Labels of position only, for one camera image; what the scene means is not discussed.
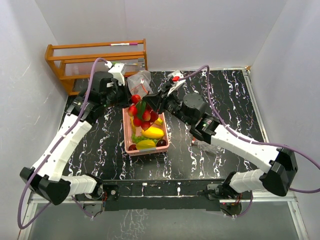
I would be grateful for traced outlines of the red strawberry bunch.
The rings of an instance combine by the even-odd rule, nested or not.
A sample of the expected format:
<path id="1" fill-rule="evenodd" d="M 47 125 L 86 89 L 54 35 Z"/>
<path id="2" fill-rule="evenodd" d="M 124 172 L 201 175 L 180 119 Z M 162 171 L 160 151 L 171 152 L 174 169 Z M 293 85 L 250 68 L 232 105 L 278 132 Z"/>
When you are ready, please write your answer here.
<path id="1" fill-rule="evenodd" d="M 133 131 L 138 127 L 146 131 L 159 119 L 159 115 L 138 94 L 131 96 L 131 106 L 127 113 Z"/>

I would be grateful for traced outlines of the clear zip bag orange zipper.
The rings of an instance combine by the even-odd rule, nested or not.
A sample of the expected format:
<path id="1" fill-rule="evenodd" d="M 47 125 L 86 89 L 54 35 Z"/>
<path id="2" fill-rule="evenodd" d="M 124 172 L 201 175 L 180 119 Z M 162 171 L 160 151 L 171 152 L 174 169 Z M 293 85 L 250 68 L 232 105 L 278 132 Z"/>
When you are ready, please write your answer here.
<path id="1" fill-rule="evenodd" d="M 127 85 L 131 95 L 139 95 L 144 97 L 147 94 L 152 94 L 151 89 L 151 73 L 147 70 L 141 70 L 138 73 L 127 78 Z"/>

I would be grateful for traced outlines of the green grape bunch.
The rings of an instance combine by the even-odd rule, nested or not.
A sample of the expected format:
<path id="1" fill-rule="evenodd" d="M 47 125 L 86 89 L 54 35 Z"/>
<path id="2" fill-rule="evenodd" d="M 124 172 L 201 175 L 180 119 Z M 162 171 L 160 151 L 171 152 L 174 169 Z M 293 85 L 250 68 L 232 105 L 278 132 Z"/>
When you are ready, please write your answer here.
<path id="1" fill-rule="evenodd" d="M 138 144 L 141 141 L 147 140 L 148 138 L 144 137 L 143 135 L 136 135 L 135 133 L 133 133 L 131 135 L 131 140 L 134 144 Z"/>

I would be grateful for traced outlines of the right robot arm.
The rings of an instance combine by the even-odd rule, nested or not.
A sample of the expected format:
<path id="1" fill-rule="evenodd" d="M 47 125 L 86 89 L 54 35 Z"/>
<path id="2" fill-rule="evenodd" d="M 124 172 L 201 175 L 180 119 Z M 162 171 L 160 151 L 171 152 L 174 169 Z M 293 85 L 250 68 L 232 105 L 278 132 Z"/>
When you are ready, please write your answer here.
<path id="1" fill-rule="evenodd" d="M 252 138 L 230 133 L 209 113 L 209 104 L 197 93 L 188 93 L 183 99 L 175 94 L 156 93 L 146 95 L 142 100 L 155 112 L 167 111 L 189 125 L 189 132 L 197 140 L 228 150 L 257 167 L 247 172 L 231 172 L 222 184 L 207 189 L 207 195 L 233 199 L 243 192 L 256 190 L 266 190 L 280 197 L 287 195 L 298 171 L 292 150 L 262 142 L 255 144 Z"/>

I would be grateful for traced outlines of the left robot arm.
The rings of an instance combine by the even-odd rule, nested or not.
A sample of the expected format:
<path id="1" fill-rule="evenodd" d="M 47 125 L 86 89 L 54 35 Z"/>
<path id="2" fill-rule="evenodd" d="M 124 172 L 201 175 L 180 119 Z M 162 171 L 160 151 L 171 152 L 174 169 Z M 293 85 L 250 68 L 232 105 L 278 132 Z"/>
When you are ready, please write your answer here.
<path id="1" fill-rule="evenodd" d="M 54 205 L 67 197 L 86 194 L 93 200 L 103 195 L 102 181 L 91 174 L 64 176 L 63 171 L 83 137 L 110 106 L 127 107 L 130 92 L 120 72 L 97 71 L 90 90 L 83 89 L 68 107 L 62 125 L 51 144 L 31 168 L 20 177 L 28 188 Z"/>

